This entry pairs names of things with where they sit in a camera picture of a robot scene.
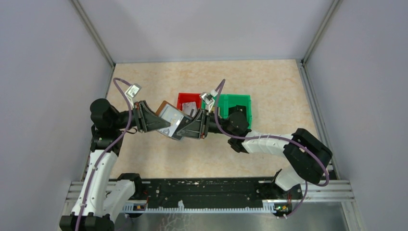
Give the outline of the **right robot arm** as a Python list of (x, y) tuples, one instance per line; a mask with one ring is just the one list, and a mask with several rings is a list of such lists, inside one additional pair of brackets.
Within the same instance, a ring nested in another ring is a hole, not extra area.
[(287, 159), (289, 166), (279, 170), (271, 185), (276, 198), (284, 198), (295, 185), (310, 182), (328, 185), (327, 167), (332, 152), (308, 130), (299, 128), (289, 135), (272, 135), (249, 129), (246, 115), (235, 111), (226, 119), (200, 109), (192, 119), (183, 119), (176, 134), (185, 138), (204, 139), (208, 133), (224, 134), (238, 153), (265, 153)]

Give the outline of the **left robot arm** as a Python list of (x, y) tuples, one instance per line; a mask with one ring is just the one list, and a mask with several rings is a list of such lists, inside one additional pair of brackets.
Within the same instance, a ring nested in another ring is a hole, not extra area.
[(119, 112), (107, 99), (90, 105), (92, 141), (89, 166), (79, 197), (69, 215), (60, 219), (63, 231), (113, 231), (115, 221), (129, 198), (143, 196), (140, 175), (125, 173), (107, 193), (110, 174), (130, 128), (142, 132), (167, 128), (170, 123), (158, 117), (146, 101), (136, 102), (127, 111)]

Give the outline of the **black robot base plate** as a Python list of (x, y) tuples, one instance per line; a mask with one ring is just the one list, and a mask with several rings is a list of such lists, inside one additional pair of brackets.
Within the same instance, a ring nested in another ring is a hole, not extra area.
[(274, 177), (145, 179), (124, 211), (261, 209), (272, 207), (268, 200), (285, 204), (303, 197), (300, 185), (285, 192), (274, 183)]

